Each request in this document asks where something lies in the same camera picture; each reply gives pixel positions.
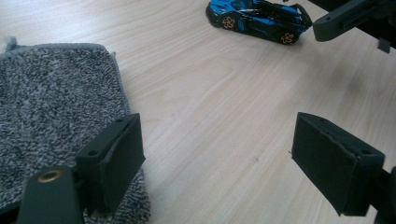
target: wood grain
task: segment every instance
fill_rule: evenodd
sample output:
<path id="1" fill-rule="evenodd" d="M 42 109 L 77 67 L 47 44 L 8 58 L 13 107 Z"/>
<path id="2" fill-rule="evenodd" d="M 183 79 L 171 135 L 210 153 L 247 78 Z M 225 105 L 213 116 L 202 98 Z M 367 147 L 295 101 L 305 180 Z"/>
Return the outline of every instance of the wood grain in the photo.
<path id="1" fill-rule="evenodd" d="M 312 20 L 325 11 L 305 0 Z M 352 30 L 295 46 L 212 27 L 207 1 L 0 2 L 0 35 L 22 45 L 117 52 L 141 114 L 150 223 L 374 223 L 339 217 L 290 158 L 297 112 L 340 125 L 396 165 L 396 58 Z"/>

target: car windshield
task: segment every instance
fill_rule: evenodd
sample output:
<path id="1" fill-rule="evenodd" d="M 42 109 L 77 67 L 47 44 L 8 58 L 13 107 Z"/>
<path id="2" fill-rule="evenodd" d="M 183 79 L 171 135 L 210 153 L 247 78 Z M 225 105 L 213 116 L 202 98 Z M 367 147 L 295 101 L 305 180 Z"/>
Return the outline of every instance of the car windshield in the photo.
<path id="1" fill-rule="evenodd" d="M 236 10 L 253 9 L 252 0 L 237 0 L 233 1 L 232 5 Z"/>

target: car tire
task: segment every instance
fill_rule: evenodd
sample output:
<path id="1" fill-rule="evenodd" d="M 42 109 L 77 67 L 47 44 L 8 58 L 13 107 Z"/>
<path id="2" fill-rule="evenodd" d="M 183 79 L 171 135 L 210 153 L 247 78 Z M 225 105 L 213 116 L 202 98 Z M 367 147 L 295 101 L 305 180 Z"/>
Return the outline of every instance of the car tire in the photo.
<path id="1" fill-rule="evenodd" d="M 278 41 L 283 45 L 293 45 L 298 38 L 299 36 L 293 31 L 283 31 L 279 33 Z"/>
<path id="2" fill-rule="evenodd" d="M 221 28 L 225 30 L 236 30 L 238 26 L 238 19 L 233 15 L 225 15 L 220 20 Z"/>

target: fabric texture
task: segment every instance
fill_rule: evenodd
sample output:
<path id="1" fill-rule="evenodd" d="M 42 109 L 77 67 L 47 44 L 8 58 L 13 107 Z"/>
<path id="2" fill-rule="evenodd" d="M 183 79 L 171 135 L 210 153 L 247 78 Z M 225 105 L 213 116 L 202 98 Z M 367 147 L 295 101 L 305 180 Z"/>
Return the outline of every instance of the fabric texture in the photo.
<path id="1" fill-rule="evenodd" d="M 21 200 L 34 173 L 74 166 L 74 155 L 113 120 L 130 114 L 115 55 L 95 44 L 18 46 L 0 54 L 0 209 Z M 139 170 L 114 217 L 145 223 L 150 203 Z"/>

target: gray carpet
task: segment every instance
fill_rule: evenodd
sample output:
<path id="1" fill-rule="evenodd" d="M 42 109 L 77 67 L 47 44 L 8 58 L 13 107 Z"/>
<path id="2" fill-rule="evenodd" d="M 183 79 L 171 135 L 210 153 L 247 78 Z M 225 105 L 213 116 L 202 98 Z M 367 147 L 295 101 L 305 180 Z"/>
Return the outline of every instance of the gray carpet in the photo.
<path id="1" fill-rule="evenodd" d="M 0 209 L 19 201 L 29 176 L 74 155 L 111 121 L 130 114 L 115 55 L 95 44 L 18 46 L 0 54 Z M 145 223 L 143 171 L 119 211 L 87 223 Z"/>

